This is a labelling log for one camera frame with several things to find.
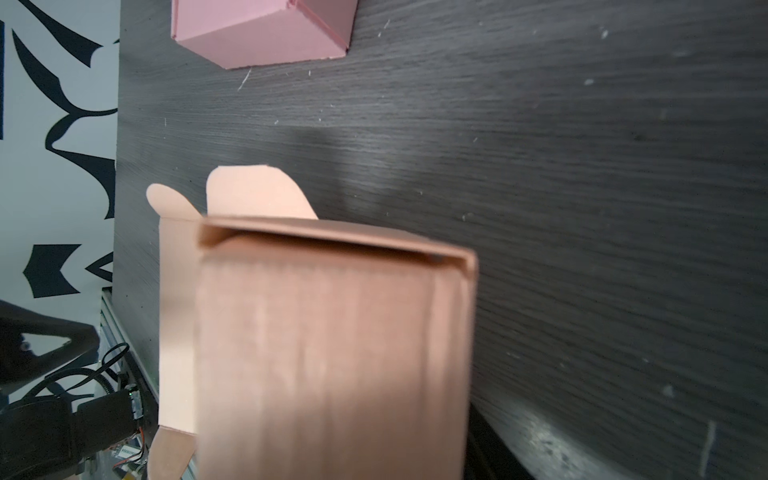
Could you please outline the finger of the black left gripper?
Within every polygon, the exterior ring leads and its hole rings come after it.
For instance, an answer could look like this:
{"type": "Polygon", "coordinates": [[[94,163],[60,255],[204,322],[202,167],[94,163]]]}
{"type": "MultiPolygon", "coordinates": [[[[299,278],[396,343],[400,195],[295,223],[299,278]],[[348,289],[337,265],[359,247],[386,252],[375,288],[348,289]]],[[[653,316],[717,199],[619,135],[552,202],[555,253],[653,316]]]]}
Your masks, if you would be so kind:
{"type": "Polygon", "coordinates": [[[42,315],[1,301],[1,389],[19,390],[96,351],[99,343],[93,325],[42,315]]]}

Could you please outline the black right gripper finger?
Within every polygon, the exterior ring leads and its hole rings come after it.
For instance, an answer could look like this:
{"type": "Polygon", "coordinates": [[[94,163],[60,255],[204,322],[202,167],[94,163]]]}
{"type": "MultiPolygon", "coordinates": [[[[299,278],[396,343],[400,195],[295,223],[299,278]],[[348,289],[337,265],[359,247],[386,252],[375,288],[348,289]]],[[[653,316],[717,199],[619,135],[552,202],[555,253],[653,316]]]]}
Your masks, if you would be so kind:
{"type": "Polygon", "coordinates": [[[465,480],[533,480],[474,404],[469,407],[465,480]]]}

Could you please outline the peach cardboard box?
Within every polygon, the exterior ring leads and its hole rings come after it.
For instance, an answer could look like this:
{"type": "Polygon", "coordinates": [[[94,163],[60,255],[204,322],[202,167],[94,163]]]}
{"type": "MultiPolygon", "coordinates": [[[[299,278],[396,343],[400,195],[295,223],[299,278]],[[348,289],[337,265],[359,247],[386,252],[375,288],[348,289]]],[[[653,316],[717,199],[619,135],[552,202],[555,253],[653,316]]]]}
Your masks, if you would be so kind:
{"type": "Polygon", "coordinates": [[[321,220],[283,171],[221,166],[197,210],[155,183],[152,479],[459,479],[479,262],[321,220]]]}

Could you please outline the pink cardboard box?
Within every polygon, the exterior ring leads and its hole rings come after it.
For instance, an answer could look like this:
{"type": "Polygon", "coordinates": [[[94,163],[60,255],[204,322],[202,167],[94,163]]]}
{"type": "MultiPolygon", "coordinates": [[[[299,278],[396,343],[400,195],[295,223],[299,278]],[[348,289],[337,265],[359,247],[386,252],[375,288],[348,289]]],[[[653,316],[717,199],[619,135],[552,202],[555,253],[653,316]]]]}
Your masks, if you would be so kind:
{"type": "Polygon", "coordinates": [[[174,1],[171,37],[226,69],[344,57],[357,0],[174,1]]]}

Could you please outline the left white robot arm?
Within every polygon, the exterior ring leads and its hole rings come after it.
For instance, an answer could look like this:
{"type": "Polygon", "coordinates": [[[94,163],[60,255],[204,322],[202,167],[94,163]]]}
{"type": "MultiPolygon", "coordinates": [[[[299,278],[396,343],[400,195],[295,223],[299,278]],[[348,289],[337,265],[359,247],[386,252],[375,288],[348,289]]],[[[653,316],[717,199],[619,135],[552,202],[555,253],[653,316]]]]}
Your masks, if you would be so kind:
{"type": "Polygon", "coordinates": [[[140,434],[141,394],[114,370],[120,342],[96,368],[96,328],[1,304],[1,476],[65,479],[109,447],[140,434]]]}

